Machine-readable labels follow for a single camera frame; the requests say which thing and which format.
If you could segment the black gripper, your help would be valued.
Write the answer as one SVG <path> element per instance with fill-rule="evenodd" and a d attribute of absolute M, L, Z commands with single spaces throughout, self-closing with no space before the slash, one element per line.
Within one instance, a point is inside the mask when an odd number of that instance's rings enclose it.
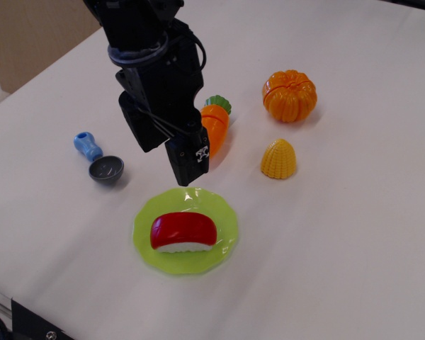
<path fill-rule="evenodd" d="M 115 77 L 124 91 L 118 103 L 142 150 L 150 152 L 165 142 L 180 186 L 208 173 L 210 141 L 193 103 L 203 87 L 206 54 L 188 25 L 175 19 L 154 47 L 109 47 L 108 54 L 120 67 Z"/>

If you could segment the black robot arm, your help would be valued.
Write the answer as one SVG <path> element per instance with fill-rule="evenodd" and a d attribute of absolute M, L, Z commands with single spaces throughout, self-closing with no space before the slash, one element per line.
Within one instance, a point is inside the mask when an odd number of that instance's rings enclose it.
<path fill-rule="evenodd" d="M 183 1 L 86 1 L 119 67 L 118 101 L 144 152 L 159 145 L 176 181 L 187 186 L 209 170 L 210 142 L 195 107 L 206 53 L 176 14 Z"/>

